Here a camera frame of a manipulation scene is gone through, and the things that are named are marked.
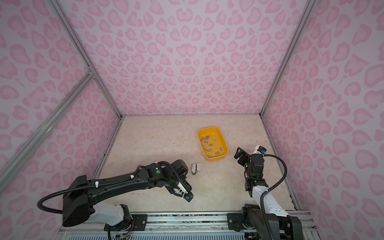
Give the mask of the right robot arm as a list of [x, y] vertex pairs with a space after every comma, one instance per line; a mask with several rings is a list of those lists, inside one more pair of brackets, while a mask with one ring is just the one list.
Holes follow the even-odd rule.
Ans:
[[[282, 177], [272, 186], [264, 179], [265, 157], [278, 160], [284, 168]], [[284, 210], [271, 194], [288, 175], [284, 160], [267, 154], [267, 149], [262, 146], [257, 146], [252, 154], [237, 148], [234, 158], [244, 167], [245, 190], [256, 203], [245, 204], [240, 213], [227, 214], [229, 230], [253, 230], [246, 237], [254, 240], [303, 240], [301, 220]]]

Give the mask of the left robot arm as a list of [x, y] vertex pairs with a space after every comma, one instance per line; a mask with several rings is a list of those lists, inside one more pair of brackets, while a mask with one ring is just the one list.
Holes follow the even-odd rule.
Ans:
[[188, 167], [183, 160], [161, 161], [139, 166], [133, 173], [106, 179], [77, 177], [63, 194], [63, 227], [74, 227], [97, 213], [96, 205], [125, 193], [166, 187], [170, 194], [190, 202], [194, 195], [186, 180]]

